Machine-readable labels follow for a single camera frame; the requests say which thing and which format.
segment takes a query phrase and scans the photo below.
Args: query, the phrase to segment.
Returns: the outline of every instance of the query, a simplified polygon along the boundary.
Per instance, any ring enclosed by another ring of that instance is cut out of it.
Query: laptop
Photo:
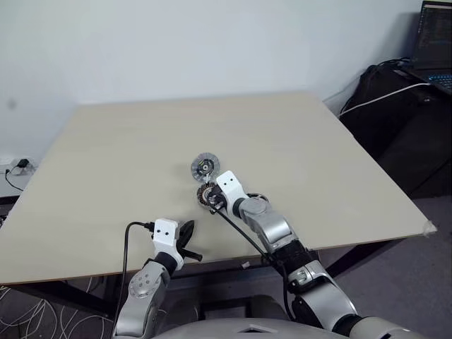
[[[452,95],[452,3],[423,1],[411,63],[403,70]]]

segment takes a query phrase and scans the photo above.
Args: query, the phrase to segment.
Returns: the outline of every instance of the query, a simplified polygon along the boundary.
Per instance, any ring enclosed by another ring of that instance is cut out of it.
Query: table leg
[[[403,239],[394,239],[384,242],[371,242],[369,244],[357,245],[327,267],[326,271],[331,277],[337,277],[338,275],[349,271],[351,268],[359,267],[372,260],[402,240]]]
[[[64,306],[113,319],[115,304],[61,281],[11,285],[10,288]]]

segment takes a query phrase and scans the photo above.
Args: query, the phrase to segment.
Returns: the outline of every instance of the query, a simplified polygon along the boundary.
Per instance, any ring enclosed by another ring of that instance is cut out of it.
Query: wooden table
[[[265,194],[309,249],[435,230],[309,93],[88,105],[0,229],[0,283],[117,273],[134,220],[194,219],[187,249],[205,262],[256,254],[198,205],[190,164],[202,152],[216,154],[246,191]],[[152,256],[150,234],[133,230],[128,269]]]

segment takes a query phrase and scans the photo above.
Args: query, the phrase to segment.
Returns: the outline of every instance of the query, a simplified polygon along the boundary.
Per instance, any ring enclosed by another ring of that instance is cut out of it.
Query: gray carpet
[[[337,278],[363,316],[379,316],[406,326],[430,338],[452,338],[452,202],[451,197],[430,198],[415,201],[422,212],[438,227],[430,238],[413,237],[403,240],[372,261]],[[325,266],[338,258],[346,249],[331,249],[320,253]],[[85,288],[87,280],[70,282]],[[282,303],[281,278],[271,270],[250,272],[235,280],[200,286],[200,280],[179,280],[172,284],[164,307],[182,298],[215,300],[218,296],[230,298],[265,294]],[[95,294],[102,294],[100,286]],[[11,291],[0,301],[0,319],[11,321],[23,314],[38,299]],[[57,316],[61,307],[55,305]],[[65,321],[73,310],[67,309]],[[89,314],[80,313],[73,324]],[[238,316],[235,309],[219,312],[214,316]],[[39,317],[30,325],[33,330]],[[10,328],[0,338],[19,338],[25,335],[26,324]],[[46,310],[42,323],[29,338],[51,338],[54,318]],[[102,323],[90,319],[74,330],[71,339],[99,338]],[[105,324],[104,338],[108,338],[111,325]]]

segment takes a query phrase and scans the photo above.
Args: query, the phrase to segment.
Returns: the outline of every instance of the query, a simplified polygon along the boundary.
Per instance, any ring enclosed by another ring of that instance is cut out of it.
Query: white wall
[[[420,4],[3,0],[0,158],[39,162],[83,103],[295,89],[324,99],[405,54]],[[328,105],[337,110],[352,87]],[[0,179],[0,196],[16,193]]]

